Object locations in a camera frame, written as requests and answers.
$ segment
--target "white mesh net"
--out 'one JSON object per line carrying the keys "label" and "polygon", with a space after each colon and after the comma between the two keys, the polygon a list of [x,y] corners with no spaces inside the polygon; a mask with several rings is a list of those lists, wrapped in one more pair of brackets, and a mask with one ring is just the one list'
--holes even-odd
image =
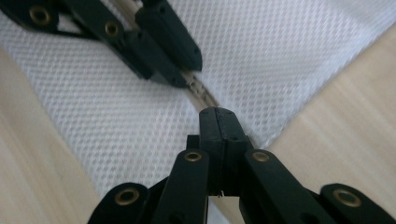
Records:
{"label": "white mesh net", "polygon": [[[396,21],[393,0],[170,1],[200,46],[197,77],[259,147]],[[182,91],[139,80],[101,43],[27,32],[0,13],[0,46],[101,196],[169,175],[198,114]]]}

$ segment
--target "light wood surface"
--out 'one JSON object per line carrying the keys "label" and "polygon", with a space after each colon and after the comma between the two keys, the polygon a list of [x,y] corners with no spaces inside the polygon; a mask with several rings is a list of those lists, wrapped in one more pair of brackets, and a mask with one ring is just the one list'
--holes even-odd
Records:
{"label": "light wood surface", "polygon": [[[0,49],[0,224],[86,223],[89,178]],[[320,92],[268,148],[309,189],[345,183],[396,217],[396,26]],[[236,200],[214,199],[232,223]]]}
{"label": "light wood surface", "polygon": [[86,223],[97,203],[26,76],[0,49],[0,224]]}

